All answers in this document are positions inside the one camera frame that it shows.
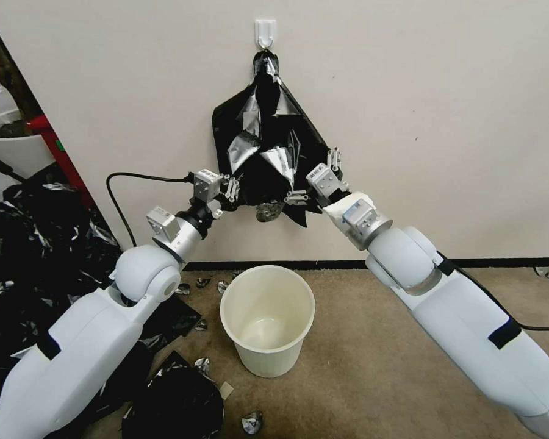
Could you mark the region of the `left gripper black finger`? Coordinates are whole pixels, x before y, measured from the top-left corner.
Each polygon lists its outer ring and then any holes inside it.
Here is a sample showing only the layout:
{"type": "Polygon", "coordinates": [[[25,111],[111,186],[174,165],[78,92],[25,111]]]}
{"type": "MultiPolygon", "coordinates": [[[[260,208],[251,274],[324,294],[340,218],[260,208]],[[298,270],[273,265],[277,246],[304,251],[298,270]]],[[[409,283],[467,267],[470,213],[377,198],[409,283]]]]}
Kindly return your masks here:
{"type": "Polygon", "coordinates": [[[221,174],[220,193],[218,200],[220,202],[238,202],[240,191],[240,177],[230,174],[221,174]]]}
{"type": "Polygon", "coordinates": [[[209,202],[209,210],[213,218],[221,218],[226,212],[234,212],[237,206],[228,200],[222,202],[220,200],[211,200],[209,202]]]}

